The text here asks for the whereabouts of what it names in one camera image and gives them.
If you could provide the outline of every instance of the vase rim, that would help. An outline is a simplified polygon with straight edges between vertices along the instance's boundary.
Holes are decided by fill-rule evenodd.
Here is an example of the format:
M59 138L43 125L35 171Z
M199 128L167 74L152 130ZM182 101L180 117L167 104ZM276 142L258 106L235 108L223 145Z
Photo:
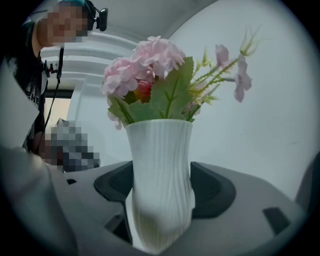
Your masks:
M163 123L163 122L172 122L172 123L189 123L189 125L193 125L192 122L186 121L186 120L180 120L180 119L151 119L151 120L144 120L144 121L139 121L139 122L134 122L134 123L130 123L129 125L127 125L125 127L125 129L127 129L128 127L132 127L134 125L140 125L143 123Z

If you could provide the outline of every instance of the black shirt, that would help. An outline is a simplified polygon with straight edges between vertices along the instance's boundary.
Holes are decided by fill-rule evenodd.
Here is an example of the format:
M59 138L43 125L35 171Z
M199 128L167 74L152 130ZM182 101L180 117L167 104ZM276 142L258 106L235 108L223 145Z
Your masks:
M14 47L7 49L6 54L9 69L13 72L16 81L39 110L39 115L23 144L26 150L30 149L30 142L34 135L45 129L44 109L48 86L48 77L43 69L40 54L36 57L32 48L34 26L34 21L24 23L16 34Z

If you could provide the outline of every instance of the white vase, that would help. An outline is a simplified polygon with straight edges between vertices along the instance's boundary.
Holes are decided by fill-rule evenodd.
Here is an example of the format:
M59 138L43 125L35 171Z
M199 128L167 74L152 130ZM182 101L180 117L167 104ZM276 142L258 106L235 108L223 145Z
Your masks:
M192 123L156 119L126 127L133 160L132 214L146 251L159 254L190 225Z

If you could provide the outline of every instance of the person's neck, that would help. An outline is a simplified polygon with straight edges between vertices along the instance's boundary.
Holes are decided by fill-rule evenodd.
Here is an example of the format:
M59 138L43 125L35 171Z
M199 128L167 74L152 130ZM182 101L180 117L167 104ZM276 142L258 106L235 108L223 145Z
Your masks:
M32 31L32 49L34 56L38 58L40 51L43 49L43 46L40 44L39 39L38 39L38 25L39 25L39 20L35 22L34 28Z

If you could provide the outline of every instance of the person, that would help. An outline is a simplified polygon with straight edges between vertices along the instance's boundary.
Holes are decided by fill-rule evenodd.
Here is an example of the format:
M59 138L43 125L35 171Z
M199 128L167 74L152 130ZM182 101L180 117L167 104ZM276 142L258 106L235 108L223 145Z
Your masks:
M43 18L26 21L16 34L14 40L17 43L14 47L9 47L5 55L17 83L39 110L23 148L39 155L50 164L52 158L59 157L52 156L50 141L43 135L48 76L40 53L43 48L59 46L76 37L87 35L88 17L90 12L96 12L92 2L88 1L88 5L90 10L85 7L84 0L62 0Z

